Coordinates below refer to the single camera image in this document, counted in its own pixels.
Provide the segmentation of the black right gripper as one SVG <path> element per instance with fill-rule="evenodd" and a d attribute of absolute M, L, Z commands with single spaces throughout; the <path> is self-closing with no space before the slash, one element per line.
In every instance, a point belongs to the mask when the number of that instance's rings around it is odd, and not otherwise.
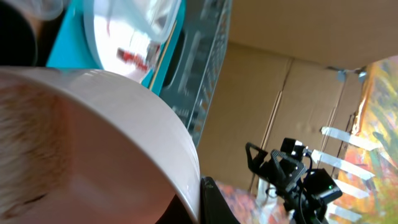
<path fill-rule="evenodd" d="M 255 156 L 251 154 L 252 149 L 257 152 Z M 265 163 L 264 159 L 268 155 L 265 150 L 247 142 L 245 151 L 249 170 L 254 174 L 260 171 L 259 176 L 274 185 L 280 193 L 288 193 L 295 188 L 298 180 L 307 171 L 303 162 L 278 150 L 272 150 L 270 160 Z"/>

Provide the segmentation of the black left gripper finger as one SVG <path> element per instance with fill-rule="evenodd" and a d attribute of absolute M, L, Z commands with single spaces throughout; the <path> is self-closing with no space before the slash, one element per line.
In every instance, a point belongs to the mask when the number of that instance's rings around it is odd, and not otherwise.
<path fill-rule="evenodd" d="M 200 182 L 200 223 L 239 224 L 226 203 L 216 182 L 211 177 L 203 177 Z"/>

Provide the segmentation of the red snack wrapper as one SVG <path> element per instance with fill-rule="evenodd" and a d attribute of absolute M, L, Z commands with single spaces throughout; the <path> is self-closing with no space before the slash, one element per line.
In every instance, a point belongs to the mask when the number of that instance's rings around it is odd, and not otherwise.
<path fill-rule="evenodd" d="M 128 52 L 126 50 L 118 48 L 117 58 L 122 60 L 128 65 L 135 65 L 137 69 L 147 72 L 149 70 L 148 64 L 146 64 L 145 59 L 139 54 Z"/>

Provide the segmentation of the pink bowl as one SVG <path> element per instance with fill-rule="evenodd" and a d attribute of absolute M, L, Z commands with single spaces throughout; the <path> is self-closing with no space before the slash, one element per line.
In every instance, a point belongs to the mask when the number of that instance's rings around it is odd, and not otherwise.
<path fill-rule="evenodd" d="M 1 68 L 2 223 L 200 221 L 200 168 L 157 95 L 104 70 Z"/>

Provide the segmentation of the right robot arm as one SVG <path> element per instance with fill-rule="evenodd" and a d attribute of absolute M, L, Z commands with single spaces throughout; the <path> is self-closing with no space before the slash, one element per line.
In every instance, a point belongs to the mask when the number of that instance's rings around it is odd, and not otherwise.
<path fill-rule="evenodd" d="M 287 138 L 281 149 L 270 153 L 250 142 L 245 151 L 249 170 L 273 185 L 275 194 L 284 199 L 285 210 L 294 211 L 296 223 L 327 222 L 328 204 L 343 193 L 325 169 L 314 168 L 313 162 L 305 166 L 303 159 L 312 158 L 308 147 Z"/>

